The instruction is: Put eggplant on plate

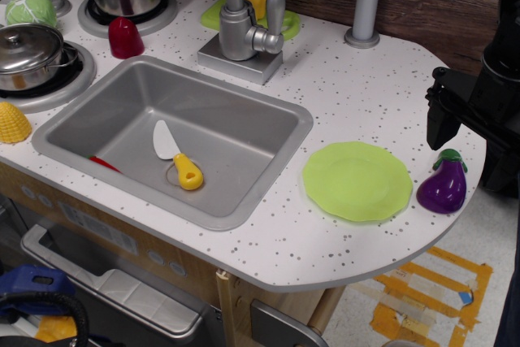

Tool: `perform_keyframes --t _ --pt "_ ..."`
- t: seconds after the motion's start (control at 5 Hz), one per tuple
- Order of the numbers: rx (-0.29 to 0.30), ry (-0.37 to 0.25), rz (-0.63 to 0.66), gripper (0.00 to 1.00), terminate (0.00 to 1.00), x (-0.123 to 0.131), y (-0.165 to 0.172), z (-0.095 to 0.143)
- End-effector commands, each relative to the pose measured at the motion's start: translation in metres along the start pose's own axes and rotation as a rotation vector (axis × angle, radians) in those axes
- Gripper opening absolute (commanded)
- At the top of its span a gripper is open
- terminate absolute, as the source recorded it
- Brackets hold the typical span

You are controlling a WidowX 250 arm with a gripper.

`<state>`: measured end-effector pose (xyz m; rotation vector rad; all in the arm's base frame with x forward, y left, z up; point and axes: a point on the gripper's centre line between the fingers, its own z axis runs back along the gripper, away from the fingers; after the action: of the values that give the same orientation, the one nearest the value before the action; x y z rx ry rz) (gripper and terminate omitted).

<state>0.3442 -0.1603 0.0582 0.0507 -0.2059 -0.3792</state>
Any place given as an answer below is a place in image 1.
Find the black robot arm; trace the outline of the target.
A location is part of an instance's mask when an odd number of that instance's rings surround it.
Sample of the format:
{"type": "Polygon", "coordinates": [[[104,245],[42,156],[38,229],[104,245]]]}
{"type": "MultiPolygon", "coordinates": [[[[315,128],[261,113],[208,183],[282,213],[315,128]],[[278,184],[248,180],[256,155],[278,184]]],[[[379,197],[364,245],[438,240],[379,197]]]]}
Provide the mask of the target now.
{"type": "Polygon", "coordinates": [[[481,64],[478,76],[434,69],[426,96],[427,144],[438,150],[468,127],[487,142],[482,187],[518,197],[519,0],[499,0],[496,32],[481,64]]]}

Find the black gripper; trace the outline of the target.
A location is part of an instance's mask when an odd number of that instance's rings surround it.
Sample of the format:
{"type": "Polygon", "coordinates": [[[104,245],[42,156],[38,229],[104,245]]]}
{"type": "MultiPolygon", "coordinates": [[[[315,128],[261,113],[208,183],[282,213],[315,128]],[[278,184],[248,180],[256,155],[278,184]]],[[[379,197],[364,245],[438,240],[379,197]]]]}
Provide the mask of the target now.
{"type": "Polygon", "coordinates": [[[484,66],[478,76],[437,67],[427,90],[427,144],[439,150],[465,125],[487,140],[519,138],[519,69],[484,66]]]}

